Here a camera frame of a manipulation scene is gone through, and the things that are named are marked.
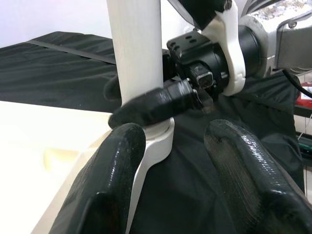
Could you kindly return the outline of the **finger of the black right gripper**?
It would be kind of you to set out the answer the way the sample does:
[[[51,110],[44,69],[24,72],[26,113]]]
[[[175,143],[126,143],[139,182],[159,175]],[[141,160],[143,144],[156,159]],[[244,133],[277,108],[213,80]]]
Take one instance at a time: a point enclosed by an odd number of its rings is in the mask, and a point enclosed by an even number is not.
[[[198,92],[187,80],[142,94],[113,112],[108,120],[113,129],[126,123],[147,127],[180,115],[189,109],[201,109]]]
[[[107,81],[103,89],[103,95],[109,101],[121,100],[118,75],[115,75],[113,78]]]

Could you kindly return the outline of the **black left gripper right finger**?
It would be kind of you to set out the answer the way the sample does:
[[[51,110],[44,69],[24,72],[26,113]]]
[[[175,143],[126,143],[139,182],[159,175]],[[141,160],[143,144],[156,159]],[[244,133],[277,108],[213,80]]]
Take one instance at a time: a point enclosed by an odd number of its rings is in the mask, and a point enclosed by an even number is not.
[[[237,233],[311,233],[311,203],[254,134],[216,119],[205,130],[204,145]]]

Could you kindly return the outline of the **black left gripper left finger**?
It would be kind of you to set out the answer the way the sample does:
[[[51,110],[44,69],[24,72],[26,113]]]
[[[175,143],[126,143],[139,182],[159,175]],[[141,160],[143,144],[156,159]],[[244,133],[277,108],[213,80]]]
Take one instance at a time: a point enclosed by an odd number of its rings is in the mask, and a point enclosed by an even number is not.
[[[135,123],[116,127],[76,176],[51,234],[126,232],[136,171],[146,137]]]

